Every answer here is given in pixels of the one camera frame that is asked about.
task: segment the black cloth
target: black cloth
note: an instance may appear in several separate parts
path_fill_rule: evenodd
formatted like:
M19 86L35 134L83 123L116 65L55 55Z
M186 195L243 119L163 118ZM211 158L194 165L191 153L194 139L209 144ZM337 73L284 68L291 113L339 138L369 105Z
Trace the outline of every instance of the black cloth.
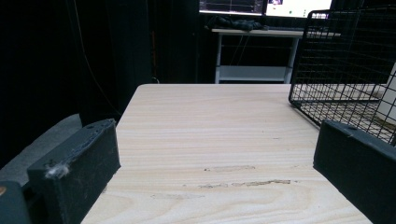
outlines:
M230 17L215 16L212 17L206 25L207 29L227 28L235 30L260 30L262 25L256 21L237 20L233 21Z

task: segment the desk leg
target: desk leg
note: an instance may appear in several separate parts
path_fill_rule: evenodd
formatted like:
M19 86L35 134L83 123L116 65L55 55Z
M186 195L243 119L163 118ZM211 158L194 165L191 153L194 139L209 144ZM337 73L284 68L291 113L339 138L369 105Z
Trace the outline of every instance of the desk leg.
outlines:
M290 50L289 62L285 70L284 83L290 83L291 73L293 72L294 58L296 56L297 47L298 47L298 41L299 41L298 37L293 38L293 43L291 45L291 50Z
M219 34L218 58L217 58L217 61L216 61L216 80L215 80L215 83L216 83L216 84L219 84L219 83L220 83L221 41L222 41L222 35Z

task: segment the white desk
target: white desk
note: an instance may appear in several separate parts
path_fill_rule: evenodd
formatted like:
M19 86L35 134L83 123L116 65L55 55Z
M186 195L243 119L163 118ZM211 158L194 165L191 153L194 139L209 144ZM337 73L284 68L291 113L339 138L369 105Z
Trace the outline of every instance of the white desk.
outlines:
M219 33L218 56L216 63L216 83L222 80L245 80L245 81L283 81L290 83L294 57L298 47L298 41L303 37L303 31L275 31L253 30L250 32L241 30L213 29ZM224 35L252 35L292 38L289 61L286 67L275 66L231 66L221 65L222 37Z

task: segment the black foam block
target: black foam block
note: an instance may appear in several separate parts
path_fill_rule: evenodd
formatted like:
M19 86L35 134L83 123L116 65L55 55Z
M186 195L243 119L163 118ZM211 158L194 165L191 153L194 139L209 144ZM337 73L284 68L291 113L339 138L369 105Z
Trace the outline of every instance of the black foam block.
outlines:
M396 223L396 149L355 127L323 120L314 168L374 223Z
M28 168L47 223L80 223L120 168L114 119L87 125Z

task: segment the wooden table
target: wooden table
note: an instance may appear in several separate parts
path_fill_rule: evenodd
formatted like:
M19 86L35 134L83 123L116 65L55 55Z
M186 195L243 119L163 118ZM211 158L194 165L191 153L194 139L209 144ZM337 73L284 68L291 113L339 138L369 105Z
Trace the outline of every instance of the wooden table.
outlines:
M290 85L145 85L121 168L84 223L370 223L313 169L318 127Z

